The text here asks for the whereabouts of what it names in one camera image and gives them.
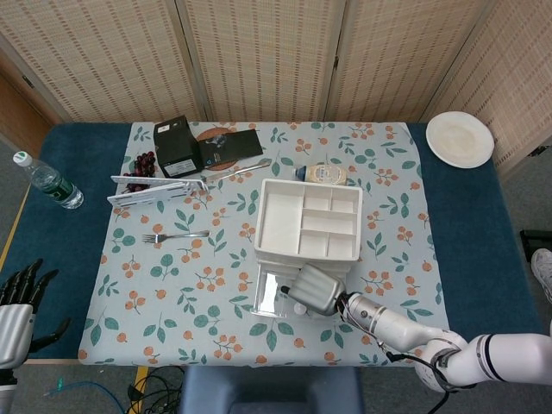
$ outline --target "gray carpet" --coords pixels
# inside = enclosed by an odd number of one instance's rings
[[[3,247],[16,216],[26,181],[11,162],[12,151],[0,142],[0,246]],[[527,159],[504,184],[505,198],[515,230],[552,230],[552,149],[534,159]],[[543,323],[552,317],[540,285],[527,273]],[[12,414],[29,412],[74,413],[117,412],[108,397],[95,389],[80,388],[52,397],[45,391],[56,388],[59,378],[65,384],[74,381],[97,381],[109,388],[126,406],[127,386],[135,377],[135,367],[24,366],[17,370],[20,385]],[[417,379],[413,369],[366,368],[362,370],[366,413],[427,412],[441,397],[429,391]],[[552,386],[527,386],[485,383],[474,390],[452,395],[439,413],[548,413],[552,411]]]
[[[11,159],[14,151],[0,140],[0,252],[28,187],[23,170]]]

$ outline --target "silver fork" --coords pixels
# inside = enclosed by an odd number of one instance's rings
[[[144,243],[162,243],[166,239],[177,239],[180,237],[209,237],[209,235],[209,230],[203,230],[196,233],[188,233],[187,235],[143,235],[141,240]]]

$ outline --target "black cable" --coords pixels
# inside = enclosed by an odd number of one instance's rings
[[[443,382],[448,384],[449,382],[445,378],[444,374],[437,369],[437,367],[434,367],[433,365],[429,364],[427,361],[424,361],[421,358],[418,358],[414,355],[408,355],[408,354],[393,354],[391,351],[386,352],[386,357],[391,362],[401,361],[401,360],[412,360],[415,362],[419,362],[422,365],[425,365],[427,368],[429,368],[433,373],[438,376]],[[441,401],[439,401],[435,407],[433,407],[431,410],[428,411],[428,414],[435,414],[441,407],[445,405],[445,403],[449,400],[450,391],[445,390],[445,395],[442,396]]]
[[[131,385],[129,390],[130,391],[136,391],[140,393],[139,398],[131,398],[130,395],[130,407],[127,409],[127,414],[129,414],[132,410],[135,410],[135,407],[137,408],[137,405],[140,403],[145,403],[146,400],[150,399],[153,396],[161,395],[159,398],[157,398],[152,404],[149,405],[148,408],[144,409],[144,414],[177,414],[180,398],[181,398],[181,389],[182,389],[182,383],[183,380],[180,381],[180,384],[177,388],[173,388],[169,381],[164,379],[163,377],[159,376],[158,371],[164,368],[174,368],[178,369],[183,375],[184,370],[181,367],[177,366],[167,366],[167,367],[158,367],[155,368],[151,373],[146,375],[144,378],[142,378],[140,381],[138,381],[136,384]],[[138,389],[142,388],[142,386],[145,388],[148,381],[151,380],[158,380],[162,385],[163,389],[157,390],[154,392],[149,393],[141,393],[138,391]]]

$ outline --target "bottle cap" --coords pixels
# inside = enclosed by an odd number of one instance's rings
[[[305,313],[307,313],[307,307],[304,304],[300,304],[299,302],[297,302],[295,305],[293,305],[293,311],[298,315],[304,315]]]
[[[304,176],[306,175],[306,173],[307,173],[306,166],[301,166],[300,168],[295,168],[293,170],[293,175],[295,175],[295,177],[297,179],[300,179],[301,181],[304,181]]]
[[[19,151],[14,154],[14,162],[18,166],[30,166],[33,163],[33,157],[27,154],[25,151]]]

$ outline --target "black box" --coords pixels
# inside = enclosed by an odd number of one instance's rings
[[[254,129],[215,135],[199,142],[199,151],[207,168],[262,155],[259,137]]]
[[[168,179],[177,179],[204,169],[198,142],[185,116],[156,124],[154,142],[157,162]]]

